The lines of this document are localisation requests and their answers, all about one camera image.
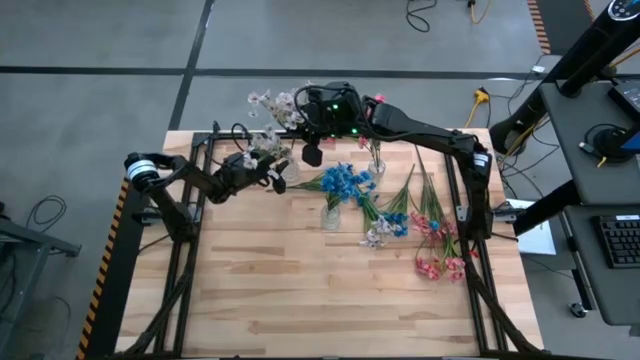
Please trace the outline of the black desk beam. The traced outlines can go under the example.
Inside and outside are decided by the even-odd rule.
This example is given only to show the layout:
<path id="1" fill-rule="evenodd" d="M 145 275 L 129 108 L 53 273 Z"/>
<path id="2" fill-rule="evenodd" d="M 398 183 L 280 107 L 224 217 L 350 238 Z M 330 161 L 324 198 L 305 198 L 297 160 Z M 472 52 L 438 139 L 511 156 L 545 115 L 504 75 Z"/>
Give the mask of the black desk beam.
<path id="1" fill-rule="evenodd" d="M 513 223 L 514 233 L 517 236 L 524 234 L 556 216 L 566 206 L 579 205 L 580 203 L 581 199 L 575 182 L 573 180 L 567 181 L 521 212 Z"/>

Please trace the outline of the grey metal cart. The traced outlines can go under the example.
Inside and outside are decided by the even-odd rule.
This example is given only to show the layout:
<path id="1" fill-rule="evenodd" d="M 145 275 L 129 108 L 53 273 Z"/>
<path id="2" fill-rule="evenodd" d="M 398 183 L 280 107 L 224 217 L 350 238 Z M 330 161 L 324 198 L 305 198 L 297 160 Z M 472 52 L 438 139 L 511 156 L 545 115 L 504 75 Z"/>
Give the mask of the grey metal cart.
<path id="1" fill-rule="evenodd" d="M 0 202 L 0 360 L 7 359 L 13 333 L 48 258 L 77 257 L 81 250 L 80 245 L 47 234 L 66 213 L 67 204 L 60 196 L 38 201 L 24 225 L 6 216 L 4 206 Z"/>

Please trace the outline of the black mat yellow striped edge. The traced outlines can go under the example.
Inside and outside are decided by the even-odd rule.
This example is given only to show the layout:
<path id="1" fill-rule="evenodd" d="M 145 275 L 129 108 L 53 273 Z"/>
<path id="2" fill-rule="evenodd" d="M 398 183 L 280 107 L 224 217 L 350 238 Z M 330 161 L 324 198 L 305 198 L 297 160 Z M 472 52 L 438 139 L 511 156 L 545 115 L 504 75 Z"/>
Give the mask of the black mat yellow striped edge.
<path id="1" fill-rule="evenodd" d="M 116 352 L 143 233 L 134 215 L 147 204 L 123 177 L 74 360 L 106 360 Z"/>

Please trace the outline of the grey desk with laptop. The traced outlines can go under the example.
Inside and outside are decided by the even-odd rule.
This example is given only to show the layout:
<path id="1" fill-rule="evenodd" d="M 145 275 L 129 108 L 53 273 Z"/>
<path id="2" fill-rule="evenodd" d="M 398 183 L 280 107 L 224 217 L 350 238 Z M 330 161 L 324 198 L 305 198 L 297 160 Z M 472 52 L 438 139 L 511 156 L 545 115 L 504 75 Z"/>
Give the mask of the grey desk with laptop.
<path id="1" fill-rule="evenodd" d="M 578 96 L 562 95 L 556 85 L 543 84 L 540 95 L 559 140 L 572 181 L 581 201 L 589 205 L 640 205 L 640 166 L 597 160 L 579 148 L 586 134 L 606 124 L 629 128 L 631 120 L 609 98 L 609 83 L 585 85 Z"/>

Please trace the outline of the white paper sheet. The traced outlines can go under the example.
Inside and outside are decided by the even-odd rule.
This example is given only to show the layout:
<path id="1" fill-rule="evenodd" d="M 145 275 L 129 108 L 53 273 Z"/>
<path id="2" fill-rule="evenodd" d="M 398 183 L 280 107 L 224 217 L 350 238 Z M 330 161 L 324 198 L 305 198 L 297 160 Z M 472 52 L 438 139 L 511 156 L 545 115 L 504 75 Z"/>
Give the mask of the white paper sheet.
<path id="1" fill-rule="evenodd" d="M 507 216 L 506 223 L 512 226 L 514 226 L 516 221 L 516 215 L 533 204 L 533 201 L 509 198 L 506 199 L 506 202 L 507 211 L 510 212 L 510 215 Z M 521 254 L 556 255 L 556 248 L 549 221 L 545 221 L 531 230 L 517 235 L 517 239 L 519 252 Z"/>

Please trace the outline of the black keyboard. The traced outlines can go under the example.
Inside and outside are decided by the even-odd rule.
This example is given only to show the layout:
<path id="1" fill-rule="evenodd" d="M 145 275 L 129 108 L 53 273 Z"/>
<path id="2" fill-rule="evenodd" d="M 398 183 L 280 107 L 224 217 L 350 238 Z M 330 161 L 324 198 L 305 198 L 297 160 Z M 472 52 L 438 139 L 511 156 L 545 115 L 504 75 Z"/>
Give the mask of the black keyboard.
<path id="1" fill-rule="evenodd" d="M 594 216 L 591 223 L 609 268 L 640 268 L 640 215 Z"/>

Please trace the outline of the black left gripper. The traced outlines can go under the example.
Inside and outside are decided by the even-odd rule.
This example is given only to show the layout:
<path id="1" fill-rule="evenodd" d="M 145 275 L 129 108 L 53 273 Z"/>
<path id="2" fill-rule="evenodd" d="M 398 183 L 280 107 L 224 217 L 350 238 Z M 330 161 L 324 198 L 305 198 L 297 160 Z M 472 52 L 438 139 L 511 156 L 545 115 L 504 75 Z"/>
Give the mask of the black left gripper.
<path id="1" fill-rule="evenodd" d="M 250 160 L 257 161 L 255 168 L 245 166 L 246 155 Z M 260 158 L 258 153 L 236 152 L 228 156 L 213 174 L 213 202 L 224 203 L 230 196 L 235 196 L 239 191 L 266 179 L 268 171 L 282 173 L 290 164 L 288 160 L 272 163 L 271 155 Z"/>

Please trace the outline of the dark mat orange striped edge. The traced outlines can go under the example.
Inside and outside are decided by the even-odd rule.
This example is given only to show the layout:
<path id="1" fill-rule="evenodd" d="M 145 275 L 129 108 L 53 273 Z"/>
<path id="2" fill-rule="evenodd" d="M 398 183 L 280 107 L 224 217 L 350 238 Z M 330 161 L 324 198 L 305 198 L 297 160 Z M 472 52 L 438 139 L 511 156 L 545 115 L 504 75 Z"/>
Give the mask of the dark mat orange striped edge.
<path id="1" fill-rule="evenodd" d="M 565 55 L 595 20 L 589 0 L 527 0 L 527 7 L 546 55 Z"/>

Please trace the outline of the ribbed clear glass vase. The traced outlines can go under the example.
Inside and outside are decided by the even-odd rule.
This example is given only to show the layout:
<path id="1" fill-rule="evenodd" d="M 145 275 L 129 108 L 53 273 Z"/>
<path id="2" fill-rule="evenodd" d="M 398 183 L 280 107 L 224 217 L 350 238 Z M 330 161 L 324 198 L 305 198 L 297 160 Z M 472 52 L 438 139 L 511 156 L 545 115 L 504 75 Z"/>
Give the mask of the ribbed clear glass vase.
<path id="1" fill-rule="evenodd" d="M 335 231 L 340 227 L 341 213 L 338 205 L 330 208 L 325 204 L 321 210 L 321 228 L 327 231 Z"/>

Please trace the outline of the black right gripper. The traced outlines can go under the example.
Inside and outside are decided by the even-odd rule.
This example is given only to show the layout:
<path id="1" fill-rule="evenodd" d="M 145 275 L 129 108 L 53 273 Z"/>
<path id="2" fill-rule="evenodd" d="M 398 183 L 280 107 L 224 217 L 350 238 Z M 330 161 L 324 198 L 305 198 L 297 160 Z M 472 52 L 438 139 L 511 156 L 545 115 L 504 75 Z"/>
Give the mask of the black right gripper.
<path id="1" fill-rule="evenodd" d="M 298 90 L 302 128 L 319 138 L 358 137 L 364 129 L 364 110 L 356 88 L 349 82 L 310 84 Z"/>

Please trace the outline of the grey desk with keyboard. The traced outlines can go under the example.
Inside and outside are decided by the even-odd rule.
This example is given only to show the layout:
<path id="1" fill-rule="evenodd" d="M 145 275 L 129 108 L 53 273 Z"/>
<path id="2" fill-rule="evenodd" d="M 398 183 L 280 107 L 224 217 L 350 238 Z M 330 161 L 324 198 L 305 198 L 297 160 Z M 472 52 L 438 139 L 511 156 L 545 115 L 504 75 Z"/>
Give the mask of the grey desk with keyboard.
<path id="1" fill-rule="evenodd" d="M 611 326 L 640 326 L 640 268 L 609 268 L 591 223 L 594 216 L 640 215 L 635 206 L 574 205 L 564 209 L 583 306 Z"/>

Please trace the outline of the flared clear glass vase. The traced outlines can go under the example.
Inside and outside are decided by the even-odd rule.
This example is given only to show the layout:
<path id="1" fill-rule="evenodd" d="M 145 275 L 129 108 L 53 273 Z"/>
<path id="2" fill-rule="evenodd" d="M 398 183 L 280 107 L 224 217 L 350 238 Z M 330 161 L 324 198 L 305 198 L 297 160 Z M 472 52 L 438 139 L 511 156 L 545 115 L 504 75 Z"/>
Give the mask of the flared clear glass vase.
<path id="1" fill-rule="evenodd" d="M 295 159 L 285 160 L 279 166 L 281 167 L 280 176 L 287 184 L 295 184 L 299 180 L 300 168 Z"/>

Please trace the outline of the dark laptop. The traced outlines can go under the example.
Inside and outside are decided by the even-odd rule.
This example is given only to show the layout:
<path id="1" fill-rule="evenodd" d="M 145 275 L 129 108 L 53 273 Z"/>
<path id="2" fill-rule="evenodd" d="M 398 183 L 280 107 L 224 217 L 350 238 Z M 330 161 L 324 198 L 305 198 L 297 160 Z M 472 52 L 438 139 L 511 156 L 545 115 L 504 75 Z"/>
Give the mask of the dark laptop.
<path id="1" fill-rule="evenodd" d="M 608 96 L 634 122 L 640 122 L 640 81 L 616 83 Z"/>

